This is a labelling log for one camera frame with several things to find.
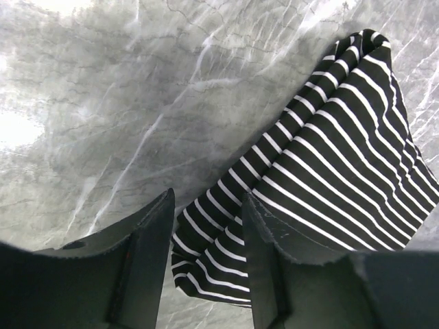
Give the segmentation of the striped tank tops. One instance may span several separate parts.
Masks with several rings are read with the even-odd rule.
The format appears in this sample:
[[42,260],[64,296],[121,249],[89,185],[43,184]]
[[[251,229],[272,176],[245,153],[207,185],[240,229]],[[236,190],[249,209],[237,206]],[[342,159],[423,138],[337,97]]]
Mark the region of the striped tank tops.
[[402,250],[438,204],[413,143],[391,46],[335,42],[278,121],[177,218],[171,269],[190,297],[250,305],[244,196],[329,251]]

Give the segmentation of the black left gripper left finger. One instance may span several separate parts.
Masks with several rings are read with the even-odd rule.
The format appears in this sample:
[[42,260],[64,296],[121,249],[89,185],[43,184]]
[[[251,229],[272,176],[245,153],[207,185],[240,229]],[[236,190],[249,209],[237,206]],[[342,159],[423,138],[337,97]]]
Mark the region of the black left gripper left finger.
[[1,244],[2,328],[154,328],[174,224],[172,189],[59,249]]

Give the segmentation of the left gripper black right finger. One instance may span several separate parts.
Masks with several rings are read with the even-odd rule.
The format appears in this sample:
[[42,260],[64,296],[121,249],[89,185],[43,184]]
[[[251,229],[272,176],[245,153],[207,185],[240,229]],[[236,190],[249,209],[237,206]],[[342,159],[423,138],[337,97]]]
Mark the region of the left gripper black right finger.
[[242,219],[255,328],[438,327],[436,252],[336,252],[253,195]]

